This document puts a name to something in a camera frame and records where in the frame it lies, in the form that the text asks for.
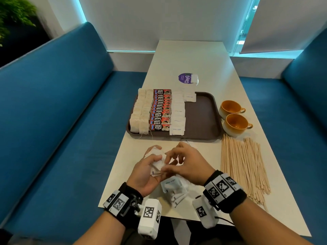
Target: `green plant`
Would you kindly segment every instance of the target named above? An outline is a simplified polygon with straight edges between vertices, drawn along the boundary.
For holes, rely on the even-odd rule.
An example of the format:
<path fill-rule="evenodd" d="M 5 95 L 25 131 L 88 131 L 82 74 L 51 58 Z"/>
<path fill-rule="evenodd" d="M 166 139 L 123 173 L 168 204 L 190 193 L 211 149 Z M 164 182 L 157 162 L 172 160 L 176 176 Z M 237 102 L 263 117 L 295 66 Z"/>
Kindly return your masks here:
<path fill-rule="evenodd" d="M 31 16 L 36 16 L 36 7 L 28 0 L 0 0 L 0 46 L 10 33 L 5 21 L 35 26 L 29 19 Z"/>

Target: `brown tray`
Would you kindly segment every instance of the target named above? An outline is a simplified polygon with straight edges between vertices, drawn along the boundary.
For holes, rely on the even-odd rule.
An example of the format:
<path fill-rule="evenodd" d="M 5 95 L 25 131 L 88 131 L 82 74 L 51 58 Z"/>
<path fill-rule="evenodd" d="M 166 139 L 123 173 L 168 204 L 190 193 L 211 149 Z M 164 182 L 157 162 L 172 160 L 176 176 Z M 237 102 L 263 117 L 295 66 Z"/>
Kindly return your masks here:
<path fill-rule="evenodd" d="M 207 92 L 195 92 L 197 94 L 196 102 L 185 102 L 185 132 L 183 136 L 170 136 L 169 132 L 151 131 L 150 134 L 142 134 L 142 136 L 153 137 L 180 137 L 191 140 L 217 140 L 224 133 L 221 125 L 221 117 L 218 113 L 215 98 Z M 130 131 L 129 121 L 126 126 L 126 131 L 131 136 L 140 136 L 139 133 Z"/>

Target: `right hand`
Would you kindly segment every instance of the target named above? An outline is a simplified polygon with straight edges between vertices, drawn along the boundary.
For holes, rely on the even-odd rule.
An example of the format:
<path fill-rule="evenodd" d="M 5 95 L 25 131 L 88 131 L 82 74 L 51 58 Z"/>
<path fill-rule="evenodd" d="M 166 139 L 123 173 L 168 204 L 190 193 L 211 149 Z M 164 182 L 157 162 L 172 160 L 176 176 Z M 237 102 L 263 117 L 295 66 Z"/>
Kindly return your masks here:
<path fill-rule="evenodd" d="M 192 146 L 179 142 L 172 150 L 166 152 L 165 166 L 161 171 L 164 173 L 179 174 L 195 185 L 204 185 L 215 169 L 203 158 L 200 152 Z"/>

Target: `blue sofa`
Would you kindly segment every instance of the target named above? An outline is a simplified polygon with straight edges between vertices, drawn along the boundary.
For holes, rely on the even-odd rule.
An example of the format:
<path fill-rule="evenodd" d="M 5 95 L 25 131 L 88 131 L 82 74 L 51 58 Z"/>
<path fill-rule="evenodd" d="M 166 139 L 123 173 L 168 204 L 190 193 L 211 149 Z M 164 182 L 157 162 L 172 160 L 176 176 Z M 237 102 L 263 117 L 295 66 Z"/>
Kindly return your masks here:
<path fill-rule="evenodd" d="M 241 82 L 316 245 L 327 243 L 327 29 L 283 72 Z"/>
<path fill-rule="evenodd" d="M 0 69 L 0 223 L 72 243 L 98 208 L 146 73 L 113 72 L 90 23 Z"/>
<path fill-rule="evenodd" d="M 241 78 L 313 237 L 327 240 L 327 30 L 284 80 Z M 146 73 L 112 72 L 90 23 L 0 69 L 0 222 L 74 242 L 97 207 Z"/>

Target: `orange cup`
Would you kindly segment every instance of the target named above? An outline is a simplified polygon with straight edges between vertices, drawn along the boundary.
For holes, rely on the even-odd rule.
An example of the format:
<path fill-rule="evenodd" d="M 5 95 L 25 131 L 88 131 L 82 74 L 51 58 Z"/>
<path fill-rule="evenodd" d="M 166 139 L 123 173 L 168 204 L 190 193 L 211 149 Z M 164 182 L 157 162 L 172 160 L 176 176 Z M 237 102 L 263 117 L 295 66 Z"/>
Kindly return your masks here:
<path fill-rule="evenodd" d="M 223 123 L 225 132 L 230 136 L 239 136 L 245 130 L 251 129 L 252 127 L 253 125 L 249 124 L 246 118 L 236 113 L 227 115 Z"/>
<path fill-rule="evenodd" d="M 218 110 L 219 115 L 226 119 L 227 115 L 231 113 L 244 113 L 245 108 L 242 108 L 241 105 L 235 101 L 223 101 Z"/>

